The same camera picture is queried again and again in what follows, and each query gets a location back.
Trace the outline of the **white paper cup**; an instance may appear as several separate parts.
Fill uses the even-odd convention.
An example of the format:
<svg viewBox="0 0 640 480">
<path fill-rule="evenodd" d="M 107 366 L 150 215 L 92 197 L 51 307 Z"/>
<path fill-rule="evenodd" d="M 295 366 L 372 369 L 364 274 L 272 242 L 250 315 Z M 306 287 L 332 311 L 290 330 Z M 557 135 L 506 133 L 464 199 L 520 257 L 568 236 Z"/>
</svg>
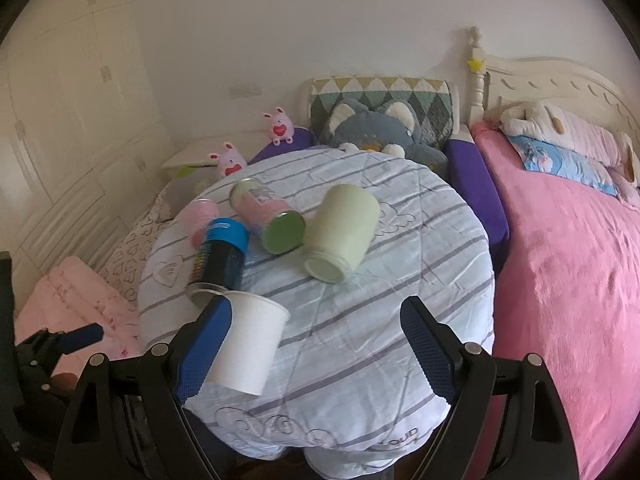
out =
<svg viewBox="0 0 640 480">
<path fill-rule="evenodd" d="M 206 382 L 260 396 L 291 313 L 250 292 L 225 292 L 224 298 L 231 304 L 231 325 Z"/>
</svg>

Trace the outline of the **pink cup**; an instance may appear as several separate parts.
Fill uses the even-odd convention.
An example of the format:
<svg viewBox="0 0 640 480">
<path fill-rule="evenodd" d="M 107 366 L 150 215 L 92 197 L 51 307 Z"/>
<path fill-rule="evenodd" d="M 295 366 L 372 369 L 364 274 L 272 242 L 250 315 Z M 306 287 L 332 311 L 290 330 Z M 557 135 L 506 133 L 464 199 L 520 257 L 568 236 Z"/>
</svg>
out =
<svg viewBox="0 0 640 480">
<path fill-rule="evenodd" d="M 184 207 L 179 214 L 178 223 L 191 246 L 198 249 L 203 243 L 209 223 L 218 217 L 219 208 L 215 202 L 208 198 L 198 198 Z"/>
</svg>

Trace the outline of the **pale green cup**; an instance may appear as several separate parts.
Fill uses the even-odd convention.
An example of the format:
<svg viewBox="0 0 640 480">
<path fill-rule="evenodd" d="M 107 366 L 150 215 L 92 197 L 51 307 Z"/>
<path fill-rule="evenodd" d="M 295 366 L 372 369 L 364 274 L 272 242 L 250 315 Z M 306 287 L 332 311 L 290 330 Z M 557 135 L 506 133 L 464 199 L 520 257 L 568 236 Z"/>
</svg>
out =
<svg viewBox="0 0 640 480">
<path fill-rule="evenodd" d="M 352 184 L 332 186 L 308 222 L 303 242 L 303 265 L 313 278 L 337 284 L 362 263 L 373 240 L 378 200 Z"/>
</svg>

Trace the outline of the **folded pink quilt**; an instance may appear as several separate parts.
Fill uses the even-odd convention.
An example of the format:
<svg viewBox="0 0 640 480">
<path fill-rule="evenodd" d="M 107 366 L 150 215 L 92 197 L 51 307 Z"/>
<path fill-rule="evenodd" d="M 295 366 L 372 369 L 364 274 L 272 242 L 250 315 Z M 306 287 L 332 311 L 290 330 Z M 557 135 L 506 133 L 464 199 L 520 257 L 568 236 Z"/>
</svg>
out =
<svg viewBox="0 0 640 480">
<path fill-rule="evenodd" d="M 15 321 L 18 342 L 46 328 L 70 332 L 98 323 L 104 338 L 94 348 L 112 359 L 141 353 L 137 308 L 77 257 L 67 257 L 40 278 Z"/>
</svg>

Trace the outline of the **striped white tablecloth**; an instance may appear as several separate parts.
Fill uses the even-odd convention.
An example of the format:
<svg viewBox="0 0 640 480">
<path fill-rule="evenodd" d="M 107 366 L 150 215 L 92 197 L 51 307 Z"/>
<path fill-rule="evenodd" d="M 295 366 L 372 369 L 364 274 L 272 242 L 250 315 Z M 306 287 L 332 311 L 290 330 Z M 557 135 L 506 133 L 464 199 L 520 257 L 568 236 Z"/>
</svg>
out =
<svg viewBox="0 0 640 480">
<path fill-rule="evenodd" d="M 293 448 L 328 479 L 377 474 L 420 448 L 444 420 L 399 323 L 419 297 L 464 341 L 494 343 L 494 270 L 472 209 L 427 167 L 386 154 L 311 148 L 242 171 L 306 217 L 334 185 L 380 203 L 375 236 L 355 272 L 330 285 L 300 252 L 272 256 L 250 242 L 242 285 L 290 311 L 264 392 L 208 382 L 186 406 L 219 440 L 258 460 Z"/>
</svg>

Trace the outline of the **heart patterned sheet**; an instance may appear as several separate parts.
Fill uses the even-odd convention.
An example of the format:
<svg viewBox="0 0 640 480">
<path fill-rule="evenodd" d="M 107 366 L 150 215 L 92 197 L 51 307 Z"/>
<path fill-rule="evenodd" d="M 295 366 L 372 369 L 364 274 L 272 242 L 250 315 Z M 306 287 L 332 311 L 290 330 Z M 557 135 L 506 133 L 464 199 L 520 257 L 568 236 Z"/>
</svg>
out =
<svg viewBox="0 0 640 480">
<path fill-rule="evenodd" d="M 134 307 L 138 302 L 142 273 L 149 255 L 160 234 L 171 222 L 166 203 L 167 191 L 168 186 L 165 186 L 152 207 L 142 214 L 98 271 L 101 278 Z"/>
</svg>

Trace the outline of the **black blue spray can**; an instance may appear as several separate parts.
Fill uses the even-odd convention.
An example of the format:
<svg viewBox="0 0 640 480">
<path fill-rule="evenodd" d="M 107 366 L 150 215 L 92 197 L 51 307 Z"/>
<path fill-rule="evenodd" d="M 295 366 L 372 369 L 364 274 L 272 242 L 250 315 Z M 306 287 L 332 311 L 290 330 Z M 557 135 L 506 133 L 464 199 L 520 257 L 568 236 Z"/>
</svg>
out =
<svg viewBox="0 0 640 480">
<path fill-rule="evenodd" d="M 209 222 L 186 285 L 192 304 L 204 308 L 211 296 L 241 288 L 249 241 L 250 233 L 238 220 Z"/>
</svg>

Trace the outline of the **pink bed blanket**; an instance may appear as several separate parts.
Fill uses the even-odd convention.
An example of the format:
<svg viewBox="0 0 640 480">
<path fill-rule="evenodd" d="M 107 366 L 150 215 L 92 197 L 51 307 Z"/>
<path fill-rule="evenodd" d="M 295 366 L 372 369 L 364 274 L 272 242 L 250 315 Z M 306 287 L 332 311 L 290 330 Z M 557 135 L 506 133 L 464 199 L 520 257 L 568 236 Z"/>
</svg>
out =
<svg viewBox="0 0 640 480">
<path fill-rule="evenodd" d="M 639 414 L 639 214 L 579 182 L 528 171 L 498 127 L 471 129 L 510 226 L 496 281 L 497 356 L 540 354 L 580 475 L 597 478 Z"/>
</svg>

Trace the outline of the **pink green-capped canister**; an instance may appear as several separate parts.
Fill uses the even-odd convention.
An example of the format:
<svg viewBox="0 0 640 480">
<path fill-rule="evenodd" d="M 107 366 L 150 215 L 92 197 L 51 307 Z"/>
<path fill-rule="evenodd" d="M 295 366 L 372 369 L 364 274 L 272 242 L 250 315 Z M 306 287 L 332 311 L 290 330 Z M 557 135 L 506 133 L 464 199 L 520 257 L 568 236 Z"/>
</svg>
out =
<svg viewBox="0 0 640 480">
<path fill-rule="evenodd" d="M 236 182 L 230 203 L 271 255 L 285 254 L 303 243 L 303 215 L 259 180 L 245 178 Z"/>
</svg>

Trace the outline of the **cream nightstand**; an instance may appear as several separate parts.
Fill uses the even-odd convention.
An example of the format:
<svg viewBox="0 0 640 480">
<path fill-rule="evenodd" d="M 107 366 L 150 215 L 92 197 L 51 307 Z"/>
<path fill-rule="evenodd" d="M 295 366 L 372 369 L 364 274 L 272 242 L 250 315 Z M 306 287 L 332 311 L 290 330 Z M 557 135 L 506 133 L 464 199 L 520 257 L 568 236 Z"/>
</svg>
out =
<svg viewBox="0 0 640 480">
<path fill-rule="evenodd" d="M 209 159 L 210 153 L 221 153 L 224 141 L 231 142 L 248 162 L 257 155 L 271 141 L 265 131 L 232 132 L 223 136 L 208 136 L 189 143 L 177 154 L 163 163 L 162 169 L 168 176 L 173 176 L 183 167 L 200 168 L 216 166 L 216 162 Z"/>
</svg>

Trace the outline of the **purple sheet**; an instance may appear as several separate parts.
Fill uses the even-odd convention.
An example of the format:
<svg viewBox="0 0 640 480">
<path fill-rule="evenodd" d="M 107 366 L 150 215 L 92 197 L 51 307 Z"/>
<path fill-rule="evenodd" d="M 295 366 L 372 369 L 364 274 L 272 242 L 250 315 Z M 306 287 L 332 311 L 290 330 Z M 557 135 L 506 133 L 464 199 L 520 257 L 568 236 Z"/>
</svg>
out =
<svg viewBox="0 0 640 480">
<path fill-rule="evenodd" d="M 381 215 L 376 227 L 375 242 L 370 248 L 377 250 L 385 245 L 397 244 L 408 237 L 411 228 L 419 227 L 416 219 L 411 220 L 408 214 L 401 211 L 402 207 L 427 198 L 437 191 L 448 191 L 452 188 L 482 224 L 487 235 L 492 267 L 496 273 L 500 273 L 509 253 L 510 228 L 494 180 L 468 132 L 449 140 L 445 145 L 445 154 L 449 160 L 447 182 L 426 188 L 417 184 L 407 185 L 398 193 L 387 194 L 381 200 Z M 294 148 L 287 153 L 270 146 L 254 157 L 247 173 L 273 186 L 285 179 L 300 179 L 309 170 L 320 168 L 322 157 L 341 160 L 364 156 L 381 165 L 390 162 L 394 167 L 382 172 L 382 179 L 371 184 L 374 188 L 388 188 L 393 180 L 401 176 L 402 170 L 414 171 L 420 167 L 416 162 L 400 160 L 396 155 L 358 150 L 352 144 L 340 148 L 320 145 L 306 150 Z"/>
</svg>

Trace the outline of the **pink bunny plush front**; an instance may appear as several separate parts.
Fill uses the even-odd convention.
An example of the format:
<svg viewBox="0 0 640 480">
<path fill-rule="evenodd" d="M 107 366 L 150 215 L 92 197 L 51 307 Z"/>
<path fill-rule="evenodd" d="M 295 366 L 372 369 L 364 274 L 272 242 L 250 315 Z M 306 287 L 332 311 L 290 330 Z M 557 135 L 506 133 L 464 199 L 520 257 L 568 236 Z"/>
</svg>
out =
<svg viewBox="0 0 640 480">
<path fill-rule="evenodd" d="M 209 159 L 216 162 L 218 174 L 222 178 L 229 177 L 247 166 L 246 160 L 231 142 L 224 141 L 222 147 L 224 149 L 221 153 L 209 154 Z"/>
</svg>

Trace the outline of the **pink bunny plush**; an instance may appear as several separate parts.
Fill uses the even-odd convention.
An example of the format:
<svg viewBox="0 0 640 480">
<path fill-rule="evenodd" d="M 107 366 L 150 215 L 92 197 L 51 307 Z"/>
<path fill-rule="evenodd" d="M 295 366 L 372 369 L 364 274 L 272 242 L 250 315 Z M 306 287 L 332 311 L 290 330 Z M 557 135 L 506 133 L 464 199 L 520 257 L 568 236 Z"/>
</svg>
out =
<svg viewBox="0 0 640 480">
<path fill-rule="evenodd" d="M 268 136 L 273 145 L 293 143 L 295 127 L 282 107 L 277 107 L 272 113 L 264 113 L 262 116 L 269 122 Z"/>
<path fill-rule="evenodd" d="M 224 149 L 221 153 L 209 154 L 209 159 L 216 162 L 218 174 L 222 178 L 229 177 L 247 166 L 246 160 L 231 142 L 224 141 L 222 147 Z"/>
</svg>

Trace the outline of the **cream wardrobe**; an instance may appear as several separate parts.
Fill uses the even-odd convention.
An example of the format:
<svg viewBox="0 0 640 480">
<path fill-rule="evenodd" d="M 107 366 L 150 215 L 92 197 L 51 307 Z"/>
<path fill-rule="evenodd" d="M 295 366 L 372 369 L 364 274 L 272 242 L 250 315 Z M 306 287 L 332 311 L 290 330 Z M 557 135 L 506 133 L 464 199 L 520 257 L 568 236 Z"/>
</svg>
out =
<svg viewBox="0 0 640 480">
<path fill-rule="evenodd" d="M 173 152 L 134 0 L 29 0 L 1 45 L 1 247 L 16 304 L 68 256 L 100 270 Z"/>
</svg>

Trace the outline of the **blue floral pillow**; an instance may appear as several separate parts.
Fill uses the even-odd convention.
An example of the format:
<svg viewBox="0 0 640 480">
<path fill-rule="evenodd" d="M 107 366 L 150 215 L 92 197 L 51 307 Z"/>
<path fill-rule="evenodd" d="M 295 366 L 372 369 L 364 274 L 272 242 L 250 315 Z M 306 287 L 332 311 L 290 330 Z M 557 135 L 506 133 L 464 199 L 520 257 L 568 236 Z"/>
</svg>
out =
<svg viewBox="0 0 640 480">
<path fill-rule="evenodd" d="M 618 195 L 617 186 L 600 162 L 528 136 L 509 136 L 508 140 L 521 157 L 527 171 L 552 174 L 587 185 L 609 196 Z"/>
</svg>

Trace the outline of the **white pink dog plush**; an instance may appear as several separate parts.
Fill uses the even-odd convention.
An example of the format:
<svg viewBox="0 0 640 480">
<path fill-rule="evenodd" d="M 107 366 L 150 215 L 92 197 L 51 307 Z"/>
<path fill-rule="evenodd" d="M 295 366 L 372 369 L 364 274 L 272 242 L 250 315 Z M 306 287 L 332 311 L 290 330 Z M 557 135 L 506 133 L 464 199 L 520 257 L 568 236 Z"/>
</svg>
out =
<svg viewBox="0 0 640 480">
<path fill-rule="evenodd" d="M 527 136 L 582 154 L 639 186 L 639 159 L 625 131 L 610 131 L 548 101 L 512 106 L 501 113 L 499 122 L 507 136 Z"/>
</svg>

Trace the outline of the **grey cat plush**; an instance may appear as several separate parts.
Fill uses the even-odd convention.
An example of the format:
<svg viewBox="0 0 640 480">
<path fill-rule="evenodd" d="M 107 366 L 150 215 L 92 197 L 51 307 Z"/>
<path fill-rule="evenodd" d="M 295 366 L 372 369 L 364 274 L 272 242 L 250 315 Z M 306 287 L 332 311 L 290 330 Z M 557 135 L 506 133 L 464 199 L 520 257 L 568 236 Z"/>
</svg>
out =
<svg viewBox="0 0 640 480">
<path fill-rule="evenodd" d="M 413 107 L 391 100 L 376 110 L 353 99 L 338 102 L 319 136 L 319 143 L 347 153 L 371 151 L 405 158 L 449 179 L 448 159 L 431 141 L 423 139 Z"/>
</svg>

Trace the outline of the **pink bunny plush rear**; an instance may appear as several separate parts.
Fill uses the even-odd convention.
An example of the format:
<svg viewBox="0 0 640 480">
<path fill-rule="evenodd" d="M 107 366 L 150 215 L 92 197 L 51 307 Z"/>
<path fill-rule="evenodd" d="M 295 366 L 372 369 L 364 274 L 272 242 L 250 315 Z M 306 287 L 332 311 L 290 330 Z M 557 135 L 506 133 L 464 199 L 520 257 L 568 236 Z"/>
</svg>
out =
<svg viewBox="0 0 640 480">
<path fill-rule="evenodd" d="M 262 116 L 269 122 L 268 136 L 273 145 L 293 143 L 295 127 L 282 107 L 277 107 L 272 113 L 264 113 Z"/>
</svg>

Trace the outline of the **diamond patterned cushion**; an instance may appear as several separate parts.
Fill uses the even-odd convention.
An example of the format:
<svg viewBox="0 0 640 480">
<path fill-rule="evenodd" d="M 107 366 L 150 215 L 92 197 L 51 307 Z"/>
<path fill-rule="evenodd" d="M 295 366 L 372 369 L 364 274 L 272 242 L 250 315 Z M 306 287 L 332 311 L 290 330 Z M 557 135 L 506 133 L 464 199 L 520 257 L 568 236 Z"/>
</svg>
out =
<svg viewBox="0 0 640 480">
<path fill-rule="evenodd" d="M 310 83 L 306 112 L 311 130 L 320 134 L 334 106 L 352 99 L 375 110 L 391 100 L 409 103 L 419 123 L 419 141 L 441 150 L 459 131 L 458 88 L 446 80 L 401 76 L 332 76 Z"/>
</svg>

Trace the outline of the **cream wooden headboard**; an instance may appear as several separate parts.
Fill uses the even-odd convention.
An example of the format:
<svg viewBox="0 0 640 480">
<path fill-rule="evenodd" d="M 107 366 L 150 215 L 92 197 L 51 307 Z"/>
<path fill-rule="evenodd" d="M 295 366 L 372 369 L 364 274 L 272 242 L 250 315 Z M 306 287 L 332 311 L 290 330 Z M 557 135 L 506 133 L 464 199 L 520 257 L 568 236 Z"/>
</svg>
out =
<svg viewBox="0 0 640 480">
<path fill-rule="evenodd" d="M 469 29 L 469 58 L 484 58 L 486 72 L 469 69 L 466 123 L 496 120 L 521 102 L 547 100 L 611 131 L 639 139 L 639 110 L 623 90 L 591 68 L 566 58 L 498 58 L 485 52 L 483 35 Z"/>
</svg>

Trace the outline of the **yellow star sticker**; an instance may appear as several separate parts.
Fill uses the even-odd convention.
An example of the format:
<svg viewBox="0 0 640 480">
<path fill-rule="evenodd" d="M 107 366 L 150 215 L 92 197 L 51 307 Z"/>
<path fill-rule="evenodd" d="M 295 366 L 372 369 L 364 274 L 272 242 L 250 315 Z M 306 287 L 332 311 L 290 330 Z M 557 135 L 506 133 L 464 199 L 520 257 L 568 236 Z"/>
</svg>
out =
<svg viewBox="0 0 640 480">
<path fill-rule="evenodd" d="M 469 58 L 466 64 L 468 64 L 471 73 L 484 74 L 486 72 L 484 58 Z"/>
</svg>

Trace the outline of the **wall socket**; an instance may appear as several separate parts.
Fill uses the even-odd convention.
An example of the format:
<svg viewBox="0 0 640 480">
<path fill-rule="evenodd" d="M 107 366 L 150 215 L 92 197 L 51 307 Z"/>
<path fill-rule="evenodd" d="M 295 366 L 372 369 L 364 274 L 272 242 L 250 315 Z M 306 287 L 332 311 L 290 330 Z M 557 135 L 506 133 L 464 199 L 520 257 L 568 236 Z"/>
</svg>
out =
<svg viewBox="0 0 640 480">
<path fill-rule="evenodd" d="M 258 84 L 234 84 L 228 87 L 230 99 L 248 99 L 253 96 L 261 96 L 262 88 Z"/>
</svg>

